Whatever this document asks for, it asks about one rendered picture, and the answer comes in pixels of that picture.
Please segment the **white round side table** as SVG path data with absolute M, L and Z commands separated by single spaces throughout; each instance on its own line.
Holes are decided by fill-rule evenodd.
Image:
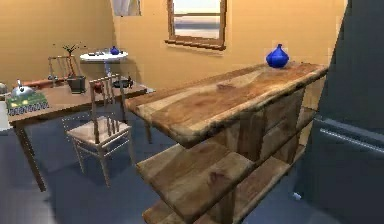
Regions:
M 97 55 L 96 53 L 86 53 L 80 56 L 80 59 L 85 62 L 102 62 L 104 64 L 104 71 L 107 76 L 112 74 L 110 64 L 125 59 L 128 56 L 127 52 L 122 52 L 117 55 L 111 53 L 102 53 Z

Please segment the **brown wooden framed window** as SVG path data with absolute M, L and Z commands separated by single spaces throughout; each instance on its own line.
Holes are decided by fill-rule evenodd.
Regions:
M 227 0 L 167 0 L 167 44 L 223 51 Z

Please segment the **house plant in dark pot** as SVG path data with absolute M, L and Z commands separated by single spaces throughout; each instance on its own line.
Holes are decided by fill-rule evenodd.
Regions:
M 78 44 L 64 45 L 63 49 L 68 53 L 66 61 L 69 65 L 69 74 L 66 79 L 72 94 L 83 94 L 85 90 L 85 77 L 81 75 L 79 64 L 73 52 L 79 49 Z

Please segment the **brown rolling pin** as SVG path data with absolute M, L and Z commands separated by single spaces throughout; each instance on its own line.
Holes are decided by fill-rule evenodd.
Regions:
M 33 89 L 53 88 L 53 87 L 62 86 L 64 84 L 65 84 L 65 80 L 63 78 L 59 78 L 58 80 L 41 79 L 41 80 L 27 81 L 22 83 L 23 86 L 28 86 Z

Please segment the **silver dome lid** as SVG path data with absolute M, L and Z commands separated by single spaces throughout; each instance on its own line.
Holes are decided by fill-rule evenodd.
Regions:
M 35 90 L 29 86 L 25 86 L 21 83 L 21 80 L 17 80 L 17 86 L 11 91 L 12 97 L 29 97 L 35 93 Z

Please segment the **dark grey fridge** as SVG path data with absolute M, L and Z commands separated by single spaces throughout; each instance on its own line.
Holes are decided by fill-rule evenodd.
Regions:
M 384 0 L 348 0 L 295 193 L 342 224 L 384 224 Z

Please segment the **wooden chair with slats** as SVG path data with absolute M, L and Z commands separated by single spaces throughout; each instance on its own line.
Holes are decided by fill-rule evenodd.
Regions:
M 76 76 L 81 73 L 76 57 L 73 55 L 50 56 L 48 58 L 48 68 L 48 79 L 54 86 L 62 84 L 69 76 Z

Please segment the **brown wooden dining table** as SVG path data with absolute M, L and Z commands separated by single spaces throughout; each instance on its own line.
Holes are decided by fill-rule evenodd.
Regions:
M 35 90 L 35 93 L 43 93 L 46 99 L 48 100 L 49 107 L 47 109 L 42 109 L 15 116 L 8 115 L 9 123 L 15 131 L 15 134 L 19 140 L 24 155 L 32 171 L 32 174 L 34 175 L 34 178 L 42 191 L 44 191 L 46 187 L 38 170 L 38 166 L 34 158 L 34 151 L 31 142 L 26 134 L 25 128 L 29 125 L 39 124 L 57 118 L 62 118 L 66 120 L 70 115 L 84 111 L 87 111 L 89 113 L 88 120 L 86 121 L 86 123 L 89 122 L 91 114 L 89 82 L 85 84 L 86 92 L 83 94 L 72 94 L 70 91 L 70 87 L 67 85 L 53 88 L 45 88 L 42 90 Z M 123 84 L 123 87 L 126 97 L 125 101 L 129 98 L 144 95 L 147 93 L 147 88 L 143 85 L 133 84 L 131 86 L 125 86 Z M 123 118 L 122 106 L 126 107 L 125 101 L 124 103 L 118 101 L 117 105 L 112 106 L 112 111 L 115 112 L 114 118 L 117 118 L 118 120 Z M 126 118 L 124 119 L 124 121 L 128 122 L 127 107 L 125 115 Z

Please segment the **pale wooden slatted chair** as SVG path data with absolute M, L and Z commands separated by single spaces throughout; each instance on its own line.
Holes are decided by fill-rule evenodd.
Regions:
M 101 93 L 96 93 L 93 86 L 96 82 L 103 84 Z M 114 74 L 91 80 L 89 82 L 91 99 L 90 121 L 72 129 L 66 129 L 67 136 L 74 146 L 81 171 L 84 172 L 83 153 L 97 158 L 101 164 L 106 186 L 110 186 L 107 158 L 122 148 L 127 148 L 131 163 L 135 164 L 135 154 L 132 143 L 132 126 L 124 121 L 126 107 L 122 106 L 123 118 L 114 118 L 112 106 L 118 101 L 124 103 L 126 97 L 123 78 Z

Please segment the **blue round vase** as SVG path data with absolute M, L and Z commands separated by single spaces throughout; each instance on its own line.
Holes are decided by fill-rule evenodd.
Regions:
M 266 62 L 272 68 L 283 68 L 288 61 L 289 56 L 282 49 L 282 44 L 278 44 L 276 48 L 266 56 Z

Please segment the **brown wooden shelf unit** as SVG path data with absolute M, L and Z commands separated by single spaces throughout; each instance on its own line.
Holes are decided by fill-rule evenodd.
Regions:
M 160 197 L 146 224 L 242 224 L 303 154 L 303 98 L 327 72 L 259 64 L 127 100 L 174 142 L 137 165 Z

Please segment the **white framed wall picture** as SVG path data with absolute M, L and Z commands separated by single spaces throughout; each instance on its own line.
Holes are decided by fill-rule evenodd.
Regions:
M 140 16 L 140 0 L 111 0 L 115 16 Z

